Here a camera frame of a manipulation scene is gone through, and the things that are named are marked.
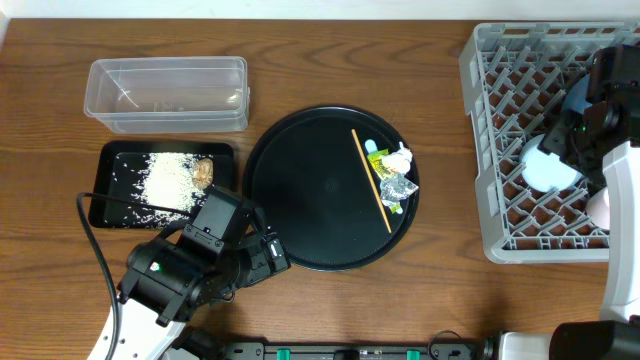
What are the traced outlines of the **brown food scrap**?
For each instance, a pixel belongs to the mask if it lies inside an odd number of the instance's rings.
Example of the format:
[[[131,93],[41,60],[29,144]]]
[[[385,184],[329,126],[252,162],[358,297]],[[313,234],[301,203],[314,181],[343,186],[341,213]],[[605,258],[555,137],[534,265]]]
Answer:
[[[192,182],[198,189],[205,189],[213,183],[214,164],[210,158],[198,160],[193,167]]]

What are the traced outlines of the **foil wrapper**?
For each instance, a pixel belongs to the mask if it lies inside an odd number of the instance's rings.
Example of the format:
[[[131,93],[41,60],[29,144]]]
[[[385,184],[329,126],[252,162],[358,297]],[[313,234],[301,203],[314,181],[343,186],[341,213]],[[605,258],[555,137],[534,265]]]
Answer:
[[[395,174],[381,182],[380,197],[387,202],[400,202],[415,193],[419,186],[403,174]]]

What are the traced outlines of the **green yellow wrapper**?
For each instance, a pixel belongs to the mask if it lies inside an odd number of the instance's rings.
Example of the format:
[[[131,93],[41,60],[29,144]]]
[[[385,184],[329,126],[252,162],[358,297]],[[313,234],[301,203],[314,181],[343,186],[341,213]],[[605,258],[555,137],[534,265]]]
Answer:
[[[369,164],[381,181],[387,180],[396,175],[395,170],[391,169],[383,163],[383,159],[388,155],[388,149],[378,150],[367,155]]]

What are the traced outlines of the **wooden chopstick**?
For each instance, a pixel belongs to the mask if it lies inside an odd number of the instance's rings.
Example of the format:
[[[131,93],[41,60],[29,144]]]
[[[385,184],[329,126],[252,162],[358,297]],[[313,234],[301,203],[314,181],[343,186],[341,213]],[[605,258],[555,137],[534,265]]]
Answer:
[[[387,230],[388,234],[391,234],[392,233],[392,228],[391,228],[390,222],[388,220],[388,217],[386,215],[386,211],[384,209],[384,205],[383,205],[383,203],[381,201],[377,185],[376,185],[376,183],[374,181],[374,178],[372,176],[372,173],[370,171],[369,163],[368,163],[368,160],[367,160],[367,158],[365,156],[362,144],[360,143],[358,134],[357,134],[357,132],[356,132],[356,130],[354,128],[352,128],[350,132],[351,132],[353,141],[355,143],[356,149],[358,151],[358,154],[359,154],[361,163],[363,165],[364,171],[366,173],[367,179],[369,181],[370,188],[371,188],[372,193],[374,195],[374,198],[375,198],[376,204],[378,206],[379,212],[381,214],[381,217],[383,219],[384,225],[386,227],[386,230]]]

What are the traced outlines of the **white tissue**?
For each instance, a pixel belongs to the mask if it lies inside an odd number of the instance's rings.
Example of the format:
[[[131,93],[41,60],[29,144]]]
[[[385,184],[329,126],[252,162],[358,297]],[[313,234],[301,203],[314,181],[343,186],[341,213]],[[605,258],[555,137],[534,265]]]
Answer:
[[[407,174],[411,170],[413,154],[403,142],[399,143],[399,149],[382,159],[382,164],[389,170],[399,174]]]

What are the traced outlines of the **white light-blue bowl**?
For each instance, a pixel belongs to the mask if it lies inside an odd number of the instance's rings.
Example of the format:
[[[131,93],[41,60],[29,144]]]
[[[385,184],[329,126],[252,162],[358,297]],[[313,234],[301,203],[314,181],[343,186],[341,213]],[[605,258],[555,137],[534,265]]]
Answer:
[[[563,191],[576,185],[582,175],[562,163],[558,155],[539,150],[543,139],[543,135],[532,138],[521,151],[520,163],[524,165],[521,175],[524,181],[534,190],[544,193]]]

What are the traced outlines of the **pink cup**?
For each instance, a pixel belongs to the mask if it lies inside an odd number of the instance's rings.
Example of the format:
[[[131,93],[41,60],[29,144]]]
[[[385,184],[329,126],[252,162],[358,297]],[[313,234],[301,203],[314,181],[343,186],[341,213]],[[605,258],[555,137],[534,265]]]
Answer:
[[[601,229],[610,229],[610,203],[609,192],[603,188],[593,195],[587,202],[586,213],[593,224]]]

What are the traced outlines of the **small blue cup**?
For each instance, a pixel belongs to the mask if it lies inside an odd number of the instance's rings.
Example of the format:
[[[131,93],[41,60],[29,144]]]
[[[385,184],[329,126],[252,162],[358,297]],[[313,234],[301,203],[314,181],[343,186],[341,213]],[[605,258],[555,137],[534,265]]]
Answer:
[[[589,88],[590,75],[584,75],[570,89],[562,104],[562,110],[571,110],[583,115],[584,111],[591,107],[592,104],[586,99]]]

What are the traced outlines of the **light blue plastic spoon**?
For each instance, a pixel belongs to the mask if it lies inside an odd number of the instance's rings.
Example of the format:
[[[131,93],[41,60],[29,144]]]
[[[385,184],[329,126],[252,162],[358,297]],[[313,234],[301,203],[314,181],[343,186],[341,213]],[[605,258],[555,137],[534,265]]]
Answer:
[[[364,145],[367,154],[375,153],[378,151],[377,144],[373,139],[367,139]]]

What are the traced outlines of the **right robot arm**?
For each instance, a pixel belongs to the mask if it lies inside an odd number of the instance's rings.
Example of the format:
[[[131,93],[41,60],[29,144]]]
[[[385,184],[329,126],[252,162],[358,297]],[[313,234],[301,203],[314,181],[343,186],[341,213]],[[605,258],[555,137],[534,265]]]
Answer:
[[[609,264],[599,318],[559,325],[550,335],[503,332],[480,359],[636,359],[639,356],[639,49],[598,50],[545,134],[522,160],[540,155],[546,178],[569,169],[598,189],[609,222]]]

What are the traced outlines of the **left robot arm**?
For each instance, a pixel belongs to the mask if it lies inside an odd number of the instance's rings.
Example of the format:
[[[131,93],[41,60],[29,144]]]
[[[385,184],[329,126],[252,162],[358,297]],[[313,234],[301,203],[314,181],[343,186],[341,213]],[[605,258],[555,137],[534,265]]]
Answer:
[[[158,236],[131,252],[115,307],[91,359],[197,358],[176,349],[200,307],[229,302],[235,293],[291,267],[277,235],[254,232],[223,241],[186,228],[176,243]]]

